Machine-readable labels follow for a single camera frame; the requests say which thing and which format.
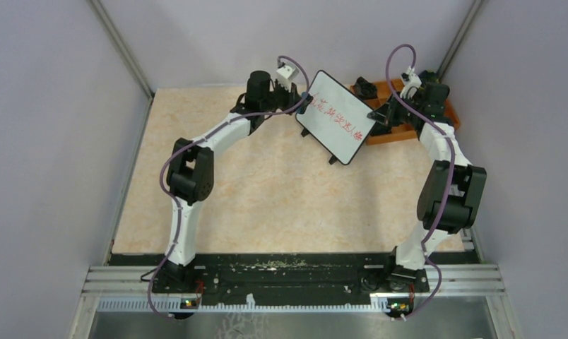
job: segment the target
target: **aluminum frame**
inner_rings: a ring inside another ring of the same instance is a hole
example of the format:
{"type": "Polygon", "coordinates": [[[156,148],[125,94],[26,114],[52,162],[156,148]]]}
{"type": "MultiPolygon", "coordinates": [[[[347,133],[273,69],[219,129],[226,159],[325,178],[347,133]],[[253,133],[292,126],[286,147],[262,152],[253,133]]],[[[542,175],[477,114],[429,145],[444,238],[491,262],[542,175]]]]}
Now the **aluminum frame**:
{"type": "MultiPolygon", "coordinates": [[[[114,45],[124,64],[133,76],[134,80],[141,87],[142,91],[149,98],[149,109],[155,93],[151,90],[148,79],[139,66],[136,58],[128,48],[127,43],[122,38],[118,29],[115,27],[101,0],[87,0],[91,9],[98,17],[102,27],[104,28],[108,38],[114,45]]],[[[443,78],[452,62],[458,48],[463,42],[466,33],[471,28],[473,20],[477,16],[479,10],[485,0],[474,0],[467,15],[456,33],[451,46],[444,56],[438,69],[438,75],[443,78]]],[[[144,133],[144,127],[141,131],[141,139],[144,133]]],[[[120,208],[117,214],[117,220],[114,225],[114,231],[119,224],[120,208]]],[[[481,248],[475,240],[475,230],[464,230],[461,232],[461,238],[466,251],[476,251],[478,257],[483,259],[481,248]]],[[[83,287],[81,298],[78,303],[76,315],[74,316],[70,338],[84,339],[88,338],[90,330],[93,326],[93,319],[97,312],[97,308],[109,298],[134,298],[142,300],[146,293],[147,283],[140,281],[142,273],[149,271],[151,266],[94,266],[91,267],[86,282],[83,287]]],[[[495,327],[498,338],[522,338],[519,325],[511,310],[509,300],[507,298],[502,277],[498,271],[497,265],[494,264],[476,264],[476,265],[441,265],[442,269],[442,287],[436,297],[486,297],[490,318],[495,327]]],[[[430,288],[437,281],[437,272],[431,268],[427,268],[427,276],[430,280],[430,288]]],[[[418,297],[423,297],[427,293],[420,293],[418,297]]],[[[397,297],[394,293],[372,293],[372,300],[385,299],[387,297],[397,297]]],[[[165,298],[192,298],[192,294],[173,294],[173,295],[153,295],[157,300],[165,298]]],[[[224,307],[223,309],[215,309],[213,311],[236,311],[232,307],[224,307]]],[[[320,309],[319,311],[333,311],[333,309],[320,309]]]]}

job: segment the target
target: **beige tabletop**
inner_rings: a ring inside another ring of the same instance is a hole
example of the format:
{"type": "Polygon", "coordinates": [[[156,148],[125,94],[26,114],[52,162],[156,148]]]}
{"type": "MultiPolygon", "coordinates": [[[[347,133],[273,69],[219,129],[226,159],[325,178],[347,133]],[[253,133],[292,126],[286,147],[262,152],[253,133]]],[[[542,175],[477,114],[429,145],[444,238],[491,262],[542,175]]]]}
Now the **beige tabletop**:
{"type": "MultiPolygon", "coordinates": [[[[159,90],[150,112],[112,252],[164,252],[171,202],[159,171],[174,142],[221,121],[244,88],[159,90]]],[[[431,161],[417,140],[363,146],[348,165],[302,138],[294,117],[266,121],[215,160],[199,220],[199,253],[390,251],[417,222],[431,161]]],[[[463,251],[459,236],[438,251],[463,251]]]]}

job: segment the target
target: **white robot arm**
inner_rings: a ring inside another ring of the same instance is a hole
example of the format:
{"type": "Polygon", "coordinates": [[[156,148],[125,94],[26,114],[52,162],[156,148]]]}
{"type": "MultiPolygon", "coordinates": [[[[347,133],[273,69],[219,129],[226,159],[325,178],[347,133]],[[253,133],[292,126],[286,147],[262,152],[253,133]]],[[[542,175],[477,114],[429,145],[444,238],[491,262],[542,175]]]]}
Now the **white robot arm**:
{"type": "Polygon", "coordinates": [[[367,115],[381,124],[379,128],[384,134],[391,133],[391,129],[400,124],[410,124],[433,162],[418,200],[419,222],[409,238],[393,252],[395,263],[389,269],[388,279],[391,285],[399,288],[416,281],[420,274],[418,272],[423,271],[425,259],[441,242],[473,225],[486,179],[485,169],[472,166],[463,155],[455,139],[453,122],[444,116],[444,101],[450,91],[448,86],[437,82],[422,83],[413,67],[409,67],[401,79],[404,87],[398,96],[405,104],[433,121],[446,135],[411,114],[393,95],[386,104],[367,115]],[[449,176],[451,153],[447,139],[451,141],[455,152],[452,185],[440,221],[435,225],[431,237],[422,244],[434,226],[433,221],[438,214],[449,176]]]}
{"type": "MultiPolygon", "coordinates": [[[[424,145],[430,159],[434,162],[438,161],[450,161],[451,156],[449,152],[448,143],[446,143],[446,138],[449,138],[454,146],[455,151],[455,165],[467,167],[471,165],[471,162],[461,152],[458,143],[454,136],[454,127],[449,126],[445,123],[435,123],[441,128],[446,136],[443,136],[434,127],[426,124],[423,126],[419,141],[424,145]]],[[[451,195],[459,196],[456,185],[451,186],[451,195]]],[[[421,241],[425,238],[428,229],[424,228],[423,223],[417,222],[413,231],[411,232],[409,238],[407,238],[403,243],[398,245],[396,248],[396,264],[403,266],[409,270],[422,270],[425,265],[425,256],[421,246],[421,241]]],[[[432,254],[436,247],[444,240],[450,238],[453,233],[449,233],[446,230],[436,229],[427,242],[425,243],[426,256],[432,254]]]]}
{"type": "Polygon", "coordinates": [[[175,241],[167,247],[165,269],[172,277],[183,276],[183,270],[194,259],[196,253],[196,230],[203,201],[213,189],[213,161],[230,146],[251,135],[264,122],[263,114],[256,112],[275,112],[303,114],[312,97],[308,93],[302,97],[292,79],[297,75],[295,67],[280,64],[276,71],[276,81],[265,71],[251,73],[247,81],[247,91],[239,96],[230,113],[216,127],[193,140],[179,139],[173,152],[201,141],[174,158],[167,172],[167,185],[172,199],[172,228],[170,239],[175,241]],[[195,162],[194,167],[187,163],[195,162]]]}
{"type": "MultiPolygon", "coordinates": [[[[228,123],[230,120],[238,117],[238,113],[229,113],[225,119],[219,124],[228,123]]],[[[205,140],[203,143],[198,144],[202,148],[209,148],[213,151],[214,157],[222,155],[230,146],[234,145],[238,140],[246,138],[251,131],[251,121],[248,119],[239,119],[234,121],[223,129],[219,130],[215,135],[205,140]]],[[[194,139],[204,139],[209,132],[194,139]]],[[[182,220],[180,222],[180,233],[178,235],[177,245],[169,254],[167,260],[177,265],[188,265],[196,253],[195,238],[196,229],[199,224],[199,213],[203,207],[203,201],[197,201],[189,205],[183,198],[176,196],[179,200],[182,210],[180,211],[182,220]]],[[[176,202],[172,199],[172,229],[170,232],[170,239],[174,239],[176,229],[178,228],[178,207],[176,202]]]]}

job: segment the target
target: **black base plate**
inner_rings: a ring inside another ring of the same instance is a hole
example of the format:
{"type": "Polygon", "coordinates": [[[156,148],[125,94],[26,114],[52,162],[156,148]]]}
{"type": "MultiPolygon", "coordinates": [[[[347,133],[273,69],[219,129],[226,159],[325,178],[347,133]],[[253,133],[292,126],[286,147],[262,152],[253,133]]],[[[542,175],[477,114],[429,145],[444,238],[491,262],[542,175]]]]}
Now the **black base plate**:
{"type": "MultiPolygon", "coordinates": [[[[469,253],[438,253],[430,258],[437,263],[478,263],[477,256],[469,253]]],[[[156,265],[161,258],[113,255],[108,264],[156,265]]],[[[180,266],[185,279],[176,281],[174,267],[166,267],[170,275],[159,274],[153,292],[195,293],[202,281],[205,305],[246,304],[250,293],[262,306],[369,304],[371,292],[391,292],[384,279],[390,267],[388,253],[197,254],[189,266],[180,266]]],[[[419,278],[415,291],[428,292],[428,282],[419,278]]],[[[396,292],[406,295],[408,289],[396,292]]]]}

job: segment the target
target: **gray wall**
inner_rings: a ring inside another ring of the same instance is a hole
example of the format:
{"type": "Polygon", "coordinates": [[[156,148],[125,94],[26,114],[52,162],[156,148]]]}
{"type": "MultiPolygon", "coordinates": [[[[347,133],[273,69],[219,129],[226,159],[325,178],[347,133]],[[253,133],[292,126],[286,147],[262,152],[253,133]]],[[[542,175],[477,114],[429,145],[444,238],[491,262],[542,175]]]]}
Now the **gray wall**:
{"type": "MultiPolygon", "coordinates": [[[[390,51],[412,43],[437,69],[469,0],[103,0],[153,88],[244,83],[295,58],[310,77],[381,80],[390,51]]],[[[410,53],[398,53],[400,75],[410,53]]]]}
{"type": "Polygon", "coordinates": [[[491,1],[445,80],[525,338],[568,338],[568,1],[491,1]]]}
{"type": "Polygon", "coordinates": [[[0,338],[65,338],[146,98],[84,0],[0,1],[0,338]]]}

